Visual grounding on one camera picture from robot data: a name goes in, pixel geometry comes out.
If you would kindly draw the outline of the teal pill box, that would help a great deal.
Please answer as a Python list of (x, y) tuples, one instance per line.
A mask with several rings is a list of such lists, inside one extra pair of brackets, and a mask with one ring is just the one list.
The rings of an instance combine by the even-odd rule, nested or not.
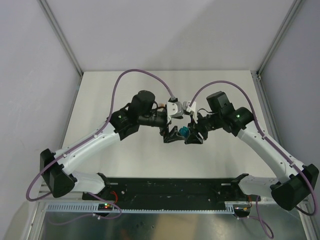
[(190, 130), (188, 127), (183, 126), (179, 129), (178, 133), (183, 136), (184, 138), (187, 138), (190, 134)]

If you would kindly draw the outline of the clear pill bottle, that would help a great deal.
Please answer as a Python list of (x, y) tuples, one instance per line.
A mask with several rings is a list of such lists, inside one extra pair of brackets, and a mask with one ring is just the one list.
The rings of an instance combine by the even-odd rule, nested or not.
[(166, 107), (166, 104), (165, 103), (158, 103), (157, 105), (159, 108), (165, 108)]

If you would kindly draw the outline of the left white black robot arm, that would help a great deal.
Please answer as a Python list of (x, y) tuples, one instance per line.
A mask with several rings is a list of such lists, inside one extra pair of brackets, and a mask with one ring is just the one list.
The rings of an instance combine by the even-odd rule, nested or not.
[(141, 90), (89, 136), (56, 152), (42, 151), (41, 175), (52, 196), (60, 198), (70, 192), (83, 192), (94, 194), (101, 200), (107, 199), (111, 194), (107, 177), (102, 173), (83, 173), (76, 169), (94, 154), (136, 133), (140, 126), (160, 128), (161, 136), (169, 136), (171, 120), (183, 117), (183, 105), (177, 99), (153, 108), (155, 103), (152, 92)]

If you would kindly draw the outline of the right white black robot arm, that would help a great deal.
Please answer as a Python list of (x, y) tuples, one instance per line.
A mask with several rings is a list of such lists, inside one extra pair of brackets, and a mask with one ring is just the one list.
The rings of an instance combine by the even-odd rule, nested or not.
[(223, 91), (206, 98), (210, 113), (202, 116), (195, 100), (184, 102), (186, 115), (191, 116), (186, 144), (202, 144), (210, 131), (223, 129), (247, 144), (272, 170), (275, 177), (255, 177), (243, 174), (231, 187), (238, 201), (248, 195), (272, 198), (281, 208), (290, 211), (306, 197), (315, 196), (320, 171), (314, 164), (305, 165), (288, 153), (260, 127), (253, 107), (235, 109)]

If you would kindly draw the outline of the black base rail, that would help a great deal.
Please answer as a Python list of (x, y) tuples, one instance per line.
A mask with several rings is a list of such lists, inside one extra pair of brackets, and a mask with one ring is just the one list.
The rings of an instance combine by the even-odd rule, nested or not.
[(119, 207), (168, 207), (200, 209), (226, 202), (255, 201), (238, 186), (238, 178), (119, 178), (107, 179), (98, 197), (116, 200)]

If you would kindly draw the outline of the shiny metal base plate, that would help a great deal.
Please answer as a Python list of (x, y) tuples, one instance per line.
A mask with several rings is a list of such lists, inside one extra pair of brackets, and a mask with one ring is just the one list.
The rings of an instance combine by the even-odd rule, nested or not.
[(134, 214), (117, 219), (48, 212), (41, 240), (266, 240), (258, 220), (229, 214)]

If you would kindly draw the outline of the right aluminium frame post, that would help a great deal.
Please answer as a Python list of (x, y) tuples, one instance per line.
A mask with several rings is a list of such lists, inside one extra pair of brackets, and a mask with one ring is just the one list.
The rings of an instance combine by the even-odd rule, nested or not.
[(263, 72), (271, 61), (273, 55), (276, 53), (277, 49), (281, 45), (283, 39), (285, 38), (288, 30), (293, 24), (295, 18), (303, 7), (305, 0), (294, 0), (286, 13), (280, 27), (278, 28), (269, 48), (267, 49), (261, 63), (259, 64), (258, 69), (256, 70), (256, 74), (259, 78), (261, 78)]

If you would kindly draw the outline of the aluminium frame post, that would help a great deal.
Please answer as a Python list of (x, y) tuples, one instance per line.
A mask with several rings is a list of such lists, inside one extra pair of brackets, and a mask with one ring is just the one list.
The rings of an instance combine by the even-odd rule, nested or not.
[(52, 11), (47, 0), (37, 0), (41, 10), (43, 11), (44, 16), (46, 17), (49, 25), (51, 26), (56, 38), (58, 39), (61, 47), (63, 48), (66, 56), (70, 60), (73, 68), (77, 72), (80, 78), (83, 77), (84, 71), (82, 70), (70, 44), (68, 43), (67, 38), (65, 37), (60, 24), (58, 23), (54, 12)]
[(263, 72), (271, 61), (273, 55), (276, 53), (277, 49), (281, 45), (283, 39), (285, 38), (288, 30), (293, 24), (295, 18), (303, 7), (305, 0), (294, 0), (286, 13), (280, 27), (278, 28), (269, 48), (267, 49), (261, 63), (259, 64), (258, 69), (256, 70), (256, 74), (259, 78), (261, 78)]

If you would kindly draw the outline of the left aluminium frame post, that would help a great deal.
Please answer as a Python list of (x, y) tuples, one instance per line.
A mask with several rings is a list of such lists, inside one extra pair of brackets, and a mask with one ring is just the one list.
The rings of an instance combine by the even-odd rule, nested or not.
[(61, 47), (63, 48), (66, 56), (70, 60), (73, 68), (77, 72), (80, 78), (83, 77), (84, 71), (82, 70), (70, 44), (68, 43), (67, 38), (65, 37), (60, 24), (58, 23), (54, 12), (52, 11), (47, 0), (37, 0), (41, 10), (43, 11), (44, 16), (46, 17), (49, 25), (51, 26), (56, 38), (58, 39)]

